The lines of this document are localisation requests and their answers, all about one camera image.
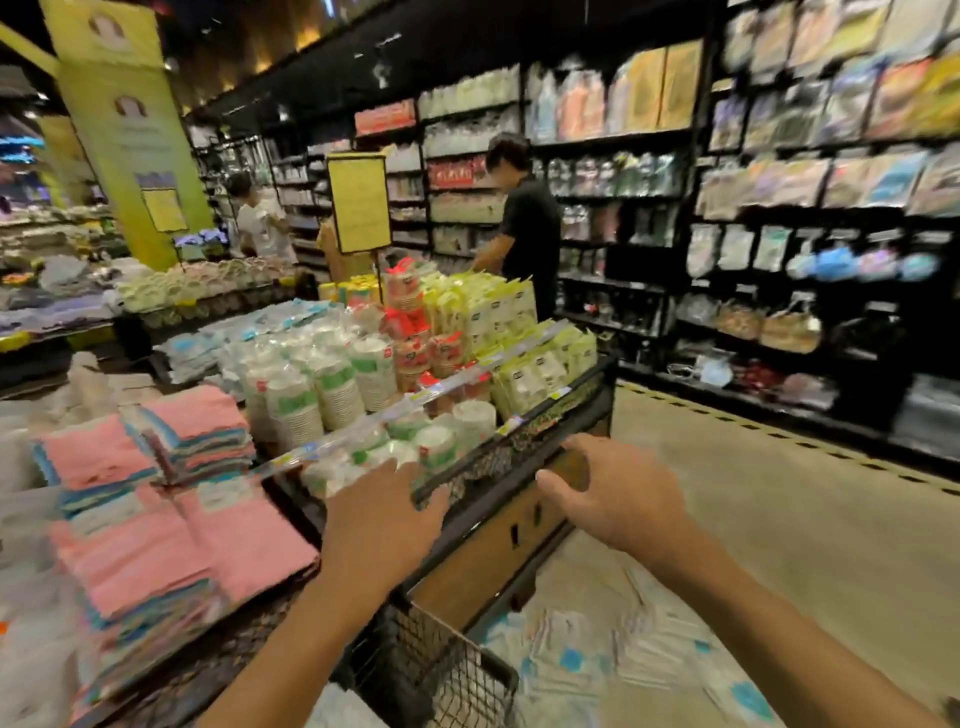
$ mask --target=hand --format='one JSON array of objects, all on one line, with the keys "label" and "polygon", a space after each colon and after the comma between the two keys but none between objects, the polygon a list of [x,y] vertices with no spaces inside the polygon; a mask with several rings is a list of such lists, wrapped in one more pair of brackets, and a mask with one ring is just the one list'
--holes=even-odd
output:
[{"label": "hand", "polygon": [[434,492],[418,511],[410,484],[420,467],[399,470],[389,460],[326,502],[321,577],[349,593],[353,606],[369,616],[390,590],[413,573],[440,536],[449,507],[449,491]]},{"label": "hand", "polygon": [[537,484],[588,534],[637,559],[654,573],[676,565],[696,529],[677,478],[649,450],[585,433],[564,442],[589,464],[590,483],[578,493],[556,473],[538,471]]}]

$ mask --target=black shirt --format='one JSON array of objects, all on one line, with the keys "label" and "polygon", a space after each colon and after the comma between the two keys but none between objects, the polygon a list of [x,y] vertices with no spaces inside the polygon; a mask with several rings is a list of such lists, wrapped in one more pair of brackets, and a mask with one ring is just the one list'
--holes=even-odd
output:
[{"label": "black shirt", "polygon": [[500,232],[514,239],[503,260],[503,277],[533,279],[537,316],[549,318],[560,268],[560,209],[544,182],[530,176],[510,190]]}]

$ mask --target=tile floor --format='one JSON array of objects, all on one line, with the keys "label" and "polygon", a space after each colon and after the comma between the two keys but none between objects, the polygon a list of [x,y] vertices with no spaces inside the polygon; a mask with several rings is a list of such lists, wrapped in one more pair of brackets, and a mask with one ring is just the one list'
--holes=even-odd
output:
[{"label": "tile floor", "polygon": [[[693,516],[864,660],[931,707],[960,696],[960,497],[623,388],[613,436],[654,448]],[[637,605],[624,558],[576,533],[541,570],[530,607],[615,625]],[[615,681],[603,723],[726,725],[702,693]]]}]

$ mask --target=yellow floor stripe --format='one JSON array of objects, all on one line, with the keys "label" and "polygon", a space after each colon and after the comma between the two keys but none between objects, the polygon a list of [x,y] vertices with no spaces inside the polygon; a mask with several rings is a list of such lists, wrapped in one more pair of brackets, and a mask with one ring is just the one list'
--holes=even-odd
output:
[{"label": "yellow floor stripe", "polygon": [[804,437],[803,435],[798,435],[797,433],[789,430],[780,429],[779,427],[771,427],[769,425],[765,425],[764,423],[756,422],[755,420],[748,420],[746,418],[733,415],[730,412],[725,412],[721,409],[707,407],[699,402],[685,400],[680,397],[674,397],[673,395],[668,395],[665,392],[661,392],[656,389],[649,389],[640,384],[634,384],[631,381],[620,380],[617,382],[617,386],[623,387],[631,392],[636,392],[637,394],[645,397],[649,397],[652,400],[664,401],[676,407],[684,407],[697,414],[713,417],[720,422],[730,423],[731,425],[739,425],[745,429],[761,432],[777,440],[792,442],[794,445],[797,445],[801,448],[817,449],[837,458],[838,460],[849,460],[856,465],[860,465],[872,471],[892,473],[911,483],[928,485],[936,488],[937,490],[946,490],[951,492],[953,495],[957,495],[957,483],[953,482],[952,480],[939,477],[938,475],[922,473],[921,471],[916,471],[912,468],[906,468],[903,465],[898,465],[897,463],[891,463],[889,460],[878,460],[859,450],[842,448],[834,443],[827,443],[815,438]]}]

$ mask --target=white shirt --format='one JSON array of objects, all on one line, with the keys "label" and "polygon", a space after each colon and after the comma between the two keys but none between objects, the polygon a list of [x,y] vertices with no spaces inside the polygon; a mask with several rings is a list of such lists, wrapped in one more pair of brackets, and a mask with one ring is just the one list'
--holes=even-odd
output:
[{"label": "white shirt", "polygon": [[286,217],[280,203],[274,197],[261,192],[260,202],[255,207],[246,203],[240,207],[240,211],[237,212],[237,229],[241,233],[247,232],[250,234],[257,255],[277,255],[286,260],[297,262],[297,256],[294,253],[290,238],[267,222],[267,214],[281,220]]}]

